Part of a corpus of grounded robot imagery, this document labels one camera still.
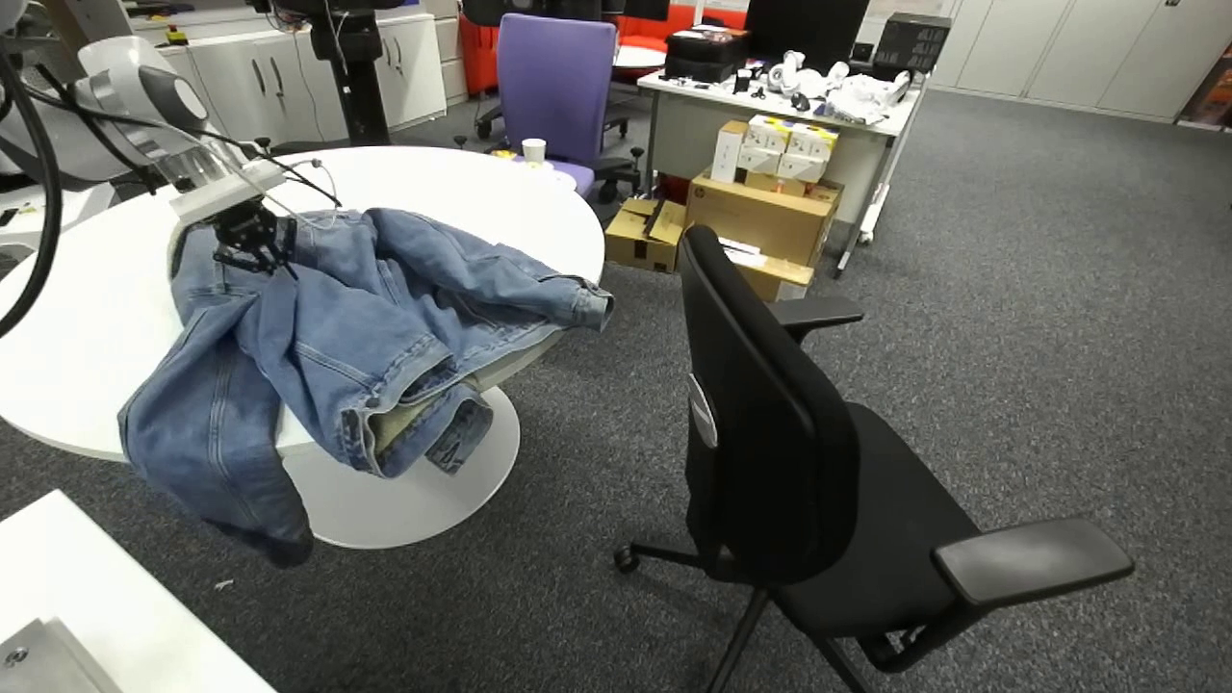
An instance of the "denim jacket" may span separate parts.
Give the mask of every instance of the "denim jacket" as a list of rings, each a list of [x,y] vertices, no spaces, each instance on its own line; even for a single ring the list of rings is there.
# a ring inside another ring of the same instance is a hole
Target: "denim jacket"
[[[279,459],[283,405],[339,463],[398,477],[457,468],[489,432],[480,381],[611,298],[448,224],[370,209],[279,226],[290,266],[216,263],[216,226],[180,244],[186,335],[121,411],[123,454],[203,522],[294,567],[312,552]]]

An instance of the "jacket sleeve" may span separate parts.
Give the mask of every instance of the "jacket sleeve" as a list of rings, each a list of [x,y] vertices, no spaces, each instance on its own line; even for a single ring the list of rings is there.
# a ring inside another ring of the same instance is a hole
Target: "jacket sleeve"
[[[444,291],[469,303],[528,310],[565,328],[600,328],[611,291],[580,278],[557,274],[523,251],[494,245],[440,218],[370,209],[379,255],[398,257],[408,274],[430,278]]]
[[[179,507],[298,567],[312,553],[307,511],[274,446],[283,400],[230,340],[239,310],[194,310],[123,405],[121,440],[131,468]]]

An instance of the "chair armrest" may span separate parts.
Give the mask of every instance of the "chair armrest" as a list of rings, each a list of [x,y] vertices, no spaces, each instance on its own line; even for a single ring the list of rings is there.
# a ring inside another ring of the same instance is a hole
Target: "chair armrest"
[[[1131,559],[1089,520],[1045,520],[931,552],[970,609],[1049,602],[1131,572]]]
[[[864,309],[856,299],[845,299],[845,298],[819,298],[819,299],[772,303],[772,317],[777,321],[777,328],[784,335],[795,335],[802,341],[818,328],[860,323]]]

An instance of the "white round table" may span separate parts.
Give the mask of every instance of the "white round table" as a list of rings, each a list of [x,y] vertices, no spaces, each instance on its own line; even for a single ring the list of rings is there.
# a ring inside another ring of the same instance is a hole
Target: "white round table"
[[[336,190],[345,209],[408,209],[489,244],[521,245],[550,268],[600,278],[605,235],[592,209],[542,171],[430,146],[321,150],[285,163]],[[279,183],[274,209],[328,209],[306,183]],[[58,450],[123,463],[116,411],[154,372],[180,335],[168,298],[168,199],[116,204],[62,237],[62,255],[34,310],[0,340],[0,418]],[[14,299],[32,263],[0,280],[0,310]],[[283,417],[279,450],[294,472],[312,534],[336,548],[403,548],[474,514],[514,472],[521,418],[489,389],[496,418],[474,459],[449,477],[430,463],[384,482],[331,463]]]

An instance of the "black cable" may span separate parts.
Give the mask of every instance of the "black cable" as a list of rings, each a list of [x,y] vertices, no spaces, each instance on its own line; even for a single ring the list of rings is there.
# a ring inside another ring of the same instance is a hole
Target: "black cable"
[[[123,163],[136,177],[144,177],[147,191],[154,196],[159,182],[150,177],[150,171],[139,164],[139,163],[131,163],[131,158],[100,131],[100,124],[94,124],[94,114],[79,105],[79,95],[73,95],[48,64],[34,64],[34,68],[37,68],[44,81],[62,95],[62,105],[66,105],[68,112],[79,112],[79,120],[85,124],[85,131],[90,131],[94,138],[100,138],[100,146],[104,146],[116,163]]]
[[[55,263],[55,251],[58,251],[58,237],[62,237],[62,171],[55,163],[55,146],[48,138],[48,128],[27,95],[27,83],[20,78],[20,68],[13,64],[7,59],[7,40],[0,40],[0,81],[5,81],[5,95],[14,105],[14,112],[22,114],[27,124],[27,135],[34,141],[34,153],[37,153],[37,171],[44,171],[44,235],[37,235],[37,255],[34,255],[34,266],[32,266],[32,278],[22,286],[22,291],[14,298],[14,303],[0,317],[0,340],[34,309],[48,278],[50,278],[50,263]]]
[[[55,99],[55,95],[44,95],[44,94],[32,94],[32,99],[44,99],[44,105],[50,105],[50,109],[73,112],[68,105]],[[174,135],[194,138],[189,131],[180,131],[180,128],[174,128],[174,124],[154,124],[154,120],[136,120],[136,114],[116,114],[116,112],[94,112],[94,109],[81,109],[81,112],[94,114],[94,120],[108,120],[108,124],[159,128],[159,131],[174,131]],[[239,146],[239,150],[248,150],[248,153],[262,158],[262,163],[274,163],[283,173],[294,173],[306,190],[317,190],[317,191],[328,196],[336,209],[342,209],[342,199],[339,199],[336,191],[321,190],[321,183],[317,183],[312,177],[306,177],[299,171],[270,158],[270,153],[257,150],[253,141],[226,138],[226,135],[221,135],[221,131],[200,131],[200,135],[203,135],[203,138],[221,138],[221,141],[226,141],[226,146]]]

